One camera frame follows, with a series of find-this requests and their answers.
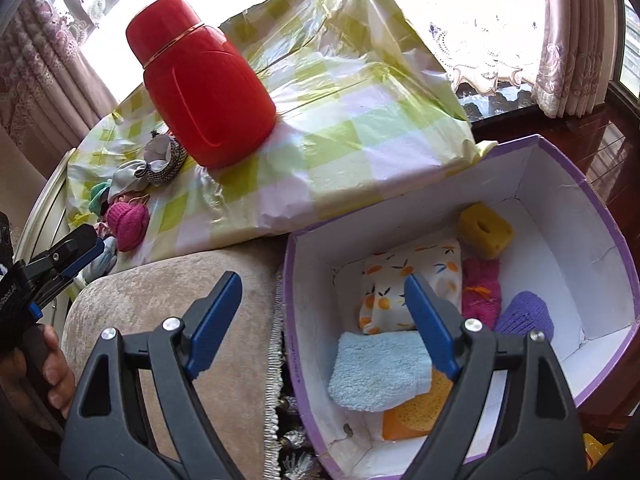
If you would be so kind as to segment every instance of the green checkered plastic bag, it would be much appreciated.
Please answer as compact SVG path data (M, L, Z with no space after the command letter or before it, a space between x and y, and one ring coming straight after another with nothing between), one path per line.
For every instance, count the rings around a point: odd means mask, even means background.
M278 123L244 161L207 171L189 157L150 187L145 240L116 270L290 232L442 179L491 147L475 144L396 0L268 0L220 28L270 92ZM68 165L71 225L92 220L90 189L141 158L163 127L140 86L91 130Z

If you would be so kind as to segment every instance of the pink floral curtain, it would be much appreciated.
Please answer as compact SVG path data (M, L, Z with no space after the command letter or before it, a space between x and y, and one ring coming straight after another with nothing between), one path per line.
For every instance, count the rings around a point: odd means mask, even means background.
M534 99L552 118L591 113L602 68L604 1L546 0L545 22Z
M0 125L41 174L117 105L49 0L23 0L0 38Z

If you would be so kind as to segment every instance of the pink knit hat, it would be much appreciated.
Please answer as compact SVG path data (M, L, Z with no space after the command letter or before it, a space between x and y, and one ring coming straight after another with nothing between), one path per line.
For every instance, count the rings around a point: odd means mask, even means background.
M107 211L107 225L116 237L120 252L135 249L145 237L149 225L149 209L144 204L116 202Z

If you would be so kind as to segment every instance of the light blue washcloth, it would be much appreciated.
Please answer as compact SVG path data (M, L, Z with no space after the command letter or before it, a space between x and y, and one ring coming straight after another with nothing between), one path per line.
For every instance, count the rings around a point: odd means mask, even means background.
M431 358L417 332L345 332L329 381L336 404L384 412L431 388Z
M82 271L85 283L91 283L103 277L113 269L118 257L116 256L116 238L110 236L104 240L104 251L100 256L93 259Z

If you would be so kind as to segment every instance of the thermos lid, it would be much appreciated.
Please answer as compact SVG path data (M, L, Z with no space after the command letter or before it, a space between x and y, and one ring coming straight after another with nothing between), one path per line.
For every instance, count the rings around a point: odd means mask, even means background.
M129 47L142 66L181 34L200 23L185 0L157 0L137 13L126 30Z

